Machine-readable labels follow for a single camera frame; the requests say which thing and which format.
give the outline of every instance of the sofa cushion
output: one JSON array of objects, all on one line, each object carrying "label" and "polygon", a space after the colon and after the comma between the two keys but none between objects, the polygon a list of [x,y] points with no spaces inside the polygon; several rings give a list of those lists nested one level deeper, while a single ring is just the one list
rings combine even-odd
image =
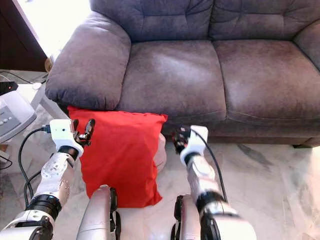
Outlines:
[{"label": "sofa cushion", "polygon": [[320,125],[320,72],[290,41],[215,41],[227,118],[265,126]]},{"label": "sofa cushion", "polygon": [[167,114],[188,121],[226,118],[223,80],[208,40],[132,45],[117,110]]},{"label": "sofa cushion", "polygon": [[289,40],[317,19],[319,0],[215,0],[209,36]]},{"label": "sofa cushion", "polygon": [[208,36],[213,0],[90,0],[91,9],[120,24],[133,42]]}]

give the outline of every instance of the sofa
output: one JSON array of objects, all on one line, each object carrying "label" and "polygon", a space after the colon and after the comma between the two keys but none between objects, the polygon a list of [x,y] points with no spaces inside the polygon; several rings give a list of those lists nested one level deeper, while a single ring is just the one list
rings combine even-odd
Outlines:
[{"label": "sofa", "polygon": [[167,114],[223,143],[320,145],[320,0],[90,0],[48,76],[61,106]]}]

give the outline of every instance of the black cable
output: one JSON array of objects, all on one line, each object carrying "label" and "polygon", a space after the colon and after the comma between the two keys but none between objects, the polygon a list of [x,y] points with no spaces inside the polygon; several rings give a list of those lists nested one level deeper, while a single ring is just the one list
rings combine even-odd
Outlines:
[{"label": "black cable", "polygon": [[219,164],[218,164],[218,161],[214,155],[214,153],[212,152],[211,148],[209,147],[209,145],[207,144],[206,140],[204,140],[204,138],[195,130],[193,130],[192,128],[190,128],[191,131],[193,131],[196,135],[198,135],[199,138],[201,138],[201,140],[204,142],[206,148],[208,149],[213,161],[214,161],[214,164],[215,164],[215,167],[216,167],[216,170],[218,171],[218,175],[219,175],[219,180],[220,180],[220,184],[221,184],[221,189],[222,189],[222,194],[223,194],[223,198],[224,198],[224,201],[226,203],[228,203],[228,198],[227,198],[227,193],[226,193],[226,189],[225,189],[225,184],[224,184],[224,180],[222,178],[222,173],[220,171],[220,167],[219,167]]},{"label": "black cable", "polygon": [[20,77],[20,76],[18,76],[18,75],[16,75],[16,74],[14,74],[14,73],[12,73],[12,72],[9,72],[9,71],[0,71],[0,73],[11,74],[11,75],[15,76],[16,78],[21,79],[22,81],[25,81],[25,82],[28,83],[28,84],[34,84],[34,82],[25,80],[24,78],[22,78],[22,77]]},{"label": "black cable", "polygon": [[[22,166],[22,163],[21,163],[22,150],[23,150],[23,148],[24,148],[24,145],[25,145],[26,141],[28,140],[28,138],[29,138],[32,134],[34,134],[34,133],[36,133],[36,132],[39,132],[39,131],[44,131],[44,130],[45,130],[45,129],[44,129],[43,127],[41,127],[41,128],[38,128],[38,129],[36,129],[36,130],[31,131],[30,133],[28,133],[28,135],[23,139],[23,141],[22,141],[22,143],[21,143],[21,146],[20,146],[20,149],[19,149],[19,153],[18,153],[18,163],[19,163],[19,167],[20,167],[21,173],[22,173],[22,175],[23,175],[24,180],[25,180],[26,183],[28,183],[29,179],[28,179],[27,174],[26,174],[26,172],[25,172],[25,170],[24,170],[24,167]],[[29,188],[30,196],[31,196],[31,198],[32,198],[32,197],[34,196],[34,191],[33,191],[33,189],[32,189],[32,186],[31,186],[30,182],[27,184],[27,186],[28,186],[28,188]]]},{"label": "black cable", "polygon": [[3,158],[4,160],[10,162],[10,164],[9,164],[8,166],[6,166],[6,167],[4,167],[4,168],[0,168],[0,170],[4,170],[4,169],[7,169],[7,168],[10,168],[11,165],[12,165],[12,161],[10,161],[9,159],[4,158],[3,156],[0,156],[0,157]]},{"label": "black cable", "polygon": [[32,177],[30,177],[28,179],[28,181],[24,184],[24,188],[23,188],[23,195],[24,195],[24,203],[25,203],[25,209],[27,209],[27,206],[29,205],[29,200],[28,200],[28,195],[27,195],[27,187],[29,184],[31,184],[30,182],[39,174],[41,174],[41,170],[36,172],[34,175],[32,175]]}]

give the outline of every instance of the tile floor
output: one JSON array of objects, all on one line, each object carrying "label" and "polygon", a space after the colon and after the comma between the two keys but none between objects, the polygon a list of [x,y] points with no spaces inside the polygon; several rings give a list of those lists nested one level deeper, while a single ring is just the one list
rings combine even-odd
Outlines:
[{"label": "tile floor", "polygon": [[[34,127],[50,120],[43,108],[39,107],[37,113]],[[40,134],[35,140],[48,152],[54,150],[49,136]],[[231,206],[251,222],[258,240],[320,240],[320,147],[209,145],[220,163]],[[168,142],[165,149],[167,163],[157,177],[163,199],[155,206],[119,209],[121,240],[170,238],[176,197],[189,193],[190,187],[172,143]],[[32,160],[28,174],[40,169],[45,161]],[[23,209],[22,184],[20,174],[0,171],[0,229]],[[88,201],[78,162],[71,197],[57,218],[54,239],[75,239]]]}]

